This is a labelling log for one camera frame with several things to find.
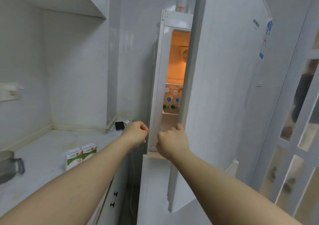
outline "left hand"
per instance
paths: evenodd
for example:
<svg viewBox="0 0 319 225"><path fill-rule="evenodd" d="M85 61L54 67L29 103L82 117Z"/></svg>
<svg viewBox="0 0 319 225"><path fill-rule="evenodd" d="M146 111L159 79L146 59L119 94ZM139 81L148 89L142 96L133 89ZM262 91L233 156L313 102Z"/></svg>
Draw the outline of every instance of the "left hand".
<svg viewBox="0 0 319 225"><path fill-rule="evenodd" d="M130 150L138 147L141 143L146 142L146 137L149 132L148 127L142 122L132 122L127 125L121 135L130 145Z"/></svg>

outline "hand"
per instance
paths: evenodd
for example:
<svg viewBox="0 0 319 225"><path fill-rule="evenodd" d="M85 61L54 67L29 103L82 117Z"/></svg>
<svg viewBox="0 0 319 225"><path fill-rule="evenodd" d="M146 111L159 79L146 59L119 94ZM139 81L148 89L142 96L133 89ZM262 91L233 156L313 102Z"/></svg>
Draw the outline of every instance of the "hand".
<svg viewBox="0 0 319 225"><path fill-rule="evenodd" d="M131 150L146 142L148 132L149 129L144 123L132 122L125 127L121 137L129 144L129 149Z"/></svg>
<svg viewBox="0 0 319 225"><path fill-rule="evenodd" d="M157 137L159 140L156 145L157 151L170 161L175 155L189 150L187 136L180 123L177 124L177 130L172 128L166 132L159 132Z"/></svg>

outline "cup handle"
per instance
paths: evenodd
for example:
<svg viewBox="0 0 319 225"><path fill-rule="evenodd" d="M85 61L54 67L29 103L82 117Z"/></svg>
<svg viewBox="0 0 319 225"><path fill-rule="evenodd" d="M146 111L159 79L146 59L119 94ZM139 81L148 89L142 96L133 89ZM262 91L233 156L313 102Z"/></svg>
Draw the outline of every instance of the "cup handle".
<svg viewBox="0 0 319 225"><path fill-rule="evenodd" d="M14 162L17 165L17 172L22 175L26 171L23 160L21 158L15 158Z"/></svg>

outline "right arm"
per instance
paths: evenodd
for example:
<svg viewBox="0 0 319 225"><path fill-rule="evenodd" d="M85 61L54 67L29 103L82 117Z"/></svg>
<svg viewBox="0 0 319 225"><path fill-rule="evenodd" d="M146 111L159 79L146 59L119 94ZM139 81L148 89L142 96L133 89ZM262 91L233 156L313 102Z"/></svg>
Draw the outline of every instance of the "right arm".
<svg viewBox="0 0 319 225"><path fill-rule="evenodd" d="M158 133L157 150L184 177L214 224L301 225L279 207L241 181L194 155L181 124Z"/></svg>

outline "countertop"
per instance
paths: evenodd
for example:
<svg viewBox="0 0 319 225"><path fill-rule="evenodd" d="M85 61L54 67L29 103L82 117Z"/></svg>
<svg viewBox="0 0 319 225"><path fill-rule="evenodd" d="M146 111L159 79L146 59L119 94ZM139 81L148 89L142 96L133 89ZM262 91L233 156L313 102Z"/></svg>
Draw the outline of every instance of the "countertop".
<svg viewBox="0 0 319 225"><path fill-rule="evenodd" d="M26 172L0 185L0 217L50 180L65 172L64 152L84 144L94 143L97 151L121 135L51 130L15 152L22 158Z"/></svg>

